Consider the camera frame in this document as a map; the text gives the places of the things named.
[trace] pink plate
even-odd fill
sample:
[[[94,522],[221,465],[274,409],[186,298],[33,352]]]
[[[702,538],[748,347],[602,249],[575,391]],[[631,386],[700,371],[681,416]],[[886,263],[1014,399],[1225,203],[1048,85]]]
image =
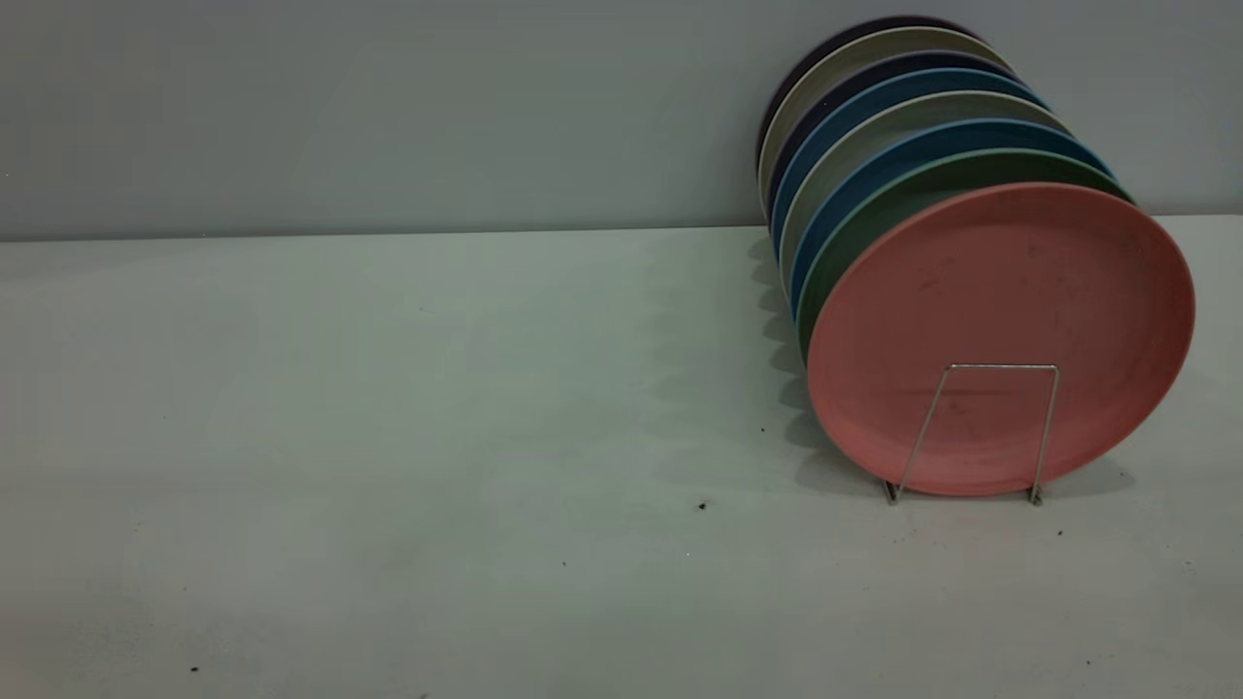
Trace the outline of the pink plate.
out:
[[[1042,474],[1053,480],[1156,408],[1187,356],[1195,306],[1178,248],[1131,204],[1065,184],[991,187],[911,216],[850,266],[812,337],[812,400],[846,455],[897,483],[947,364],[1057,364]],[[906,486],[1030,486],[1050,379],[952,372]]]

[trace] wire stand leg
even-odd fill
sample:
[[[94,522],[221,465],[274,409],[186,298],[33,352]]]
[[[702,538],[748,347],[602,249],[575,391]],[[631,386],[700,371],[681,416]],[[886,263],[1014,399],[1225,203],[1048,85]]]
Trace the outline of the wire stand leg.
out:
[[[1040,433],[1040,450],[1035,458],[1035,473],[1032,475],[1032,488],[1028,489],[1028,501],[1035,506],[1044,504],[1040,498],[1040,471],[1044,469],[1044,454],[1049,445],[1049,427],[1053,425],[1053,405],[1058,398],[1058,382],[1062,378],[1062,372],[1058,369],[1057,364],[950,364],[941,372],[941,381],[936,386],[936,393],[932,394],[932,403],[929,405],[929,412],[924,415],[924,424],[920,425],[920,433],[915,438],[915,445],[911,448],[911,455],[906,458],[906,466],[902,469],[902,479],[897,484],[892,484],[889,480],[881,479],[881,488],[885,490],[885,500],[890,505],[897,505],[897,500],[902,496],[902,491],[906,490],[906,481],[911,476],[911,469],[915,466],[915,459],[919,456],[920,448],[924,445],[924,435],[929,430],[929,424],[932,423],[932,414],[936,412],[937,403],[941,402],[941,393],[945,391],[945,383],[950,378],[950,373],[957,369],[1019,369],[1019,371],[1043,371],[1053,373],[1053,382],[1049,387],[1049,407],[1044,412],[1044,429]]]

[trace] beige plate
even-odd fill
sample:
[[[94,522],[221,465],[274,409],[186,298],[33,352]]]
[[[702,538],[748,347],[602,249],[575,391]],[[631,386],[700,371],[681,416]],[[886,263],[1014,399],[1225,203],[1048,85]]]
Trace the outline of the beige plate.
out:
[[[856,126],[833,144],[803,178],[781,231],[782,290],[789,292],[794,252],[820,204],[850,173],[894,143],[921,131],[965,119],[1023,119],[1070,134],[1047,109],[1018,97],[977,90],[938,92],[909,100]]]
[[[773,114],[759,150],[759,199],[763,200],[772,182],[777,154],[791,132],[817,102],[839,82],[855,72],[885,58],[910,51],[961,51],[1009,68],[1009,65],[987,44],[947,29],[909,26],[878,31],[846,44],[829,53],[794,83]]]

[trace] white countertop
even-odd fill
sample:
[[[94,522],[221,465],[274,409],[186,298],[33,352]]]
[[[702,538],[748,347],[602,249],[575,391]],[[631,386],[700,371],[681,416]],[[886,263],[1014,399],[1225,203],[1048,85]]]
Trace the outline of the white countertop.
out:
[[[0,697],[1234,697],[1243,216],[1161,220],[1187,366],[1043,507],[889,507],[759,228],[2,245]]]

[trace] green plate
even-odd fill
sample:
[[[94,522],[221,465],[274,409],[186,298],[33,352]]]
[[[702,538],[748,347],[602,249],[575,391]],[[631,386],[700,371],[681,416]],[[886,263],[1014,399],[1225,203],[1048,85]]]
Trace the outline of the green plate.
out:
[[[808,272],[794,316],[804,361],[812,331],[829,292],[855,259],[889,229],[924,209],[966,192],[1016,182],[1062,182],[1090,187],[1126,201],[1130,195],[1109,175],[1070,158],[1023,148],[996,148],[951,155],[912,170],[876,190],[829,234]]]

